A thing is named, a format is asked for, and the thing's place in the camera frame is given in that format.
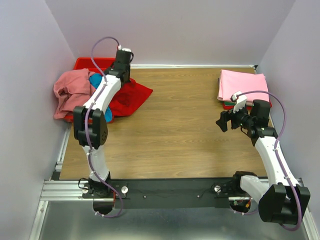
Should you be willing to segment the red t shirt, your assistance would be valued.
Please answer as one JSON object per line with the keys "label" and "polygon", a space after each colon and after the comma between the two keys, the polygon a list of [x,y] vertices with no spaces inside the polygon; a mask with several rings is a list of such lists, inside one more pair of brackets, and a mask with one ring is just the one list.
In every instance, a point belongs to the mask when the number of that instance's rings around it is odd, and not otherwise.
{"label": "red t shirt", "polygon": [[112,117],[128,117],[136,112],[139,107],[150,97],[153,93],[151,88],[148,88],[133,78],[125,83],[121,89],[112,98],[109,108]]}

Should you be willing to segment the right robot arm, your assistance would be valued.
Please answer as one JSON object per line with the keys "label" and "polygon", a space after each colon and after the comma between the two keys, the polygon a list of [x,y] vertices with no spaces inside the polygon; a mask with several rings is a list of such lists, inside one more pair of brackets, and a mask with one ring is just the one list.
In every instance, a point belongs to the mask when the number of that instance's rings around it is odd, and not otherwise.
{"label": "right robot arm", "polygon": [[251,139],[262,159],[268,185],[263,184],[253,172],[237,171],[230,182],[219,183],[214,190],[217,194],[248,194],[257,203],[263,222],[283,227],[292,225],[296,229],[302,222],[311,194],[294,178],[282,153],[279,136],[269,126],[270,103],[256,99],[248,111],[245,95],[236,93],[231,100],[234,107],[222,111],[216,124],[226,132],[230,122],[233,130],[240,128]]}

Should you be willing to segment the dusty pink t shirt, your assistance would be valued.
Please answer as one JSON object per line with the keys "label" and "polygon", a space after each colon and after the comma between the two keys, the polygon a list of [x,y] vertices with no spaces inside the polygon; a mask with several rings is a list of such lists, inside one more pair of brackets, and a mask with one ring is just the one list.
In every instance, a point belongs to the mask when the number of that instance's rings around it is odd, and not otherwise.
{"label": "dusty pink t shirt", "polygon": [[53,118],[63,119],[71,114],[76,106],[85,104],[95,92],[90,83],[94,72],[87,68],[63,73],[53,85],[53,92],[58,100]]}

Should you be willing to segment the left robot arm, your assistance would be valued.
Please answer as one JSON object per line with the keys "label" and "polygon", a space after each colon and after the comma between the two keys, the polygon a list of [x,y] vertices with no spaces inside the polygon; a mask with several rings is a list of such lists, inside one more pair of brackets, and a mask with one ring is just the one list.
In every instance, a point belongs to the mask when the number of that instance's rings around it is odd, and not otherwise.
{"label": "left robot arm", "polygon": [[94,94],[82,106],[73,110],[74,138],[82,146],[88,166],[89,186],[97,186],[98,192],[108,194],[113,191],[119,197],[125,197],[128,188],[112,187],[108,184],[110,171],[105,160],[104,144],[108,137],[108,127],[105,119],[106,110],[115,94],[130,80],[131,61],[134,57],[128,48],[118,47],[113,65],[106,70],[98,67],[93,58],[91,61],[102,74],[102,79]]}

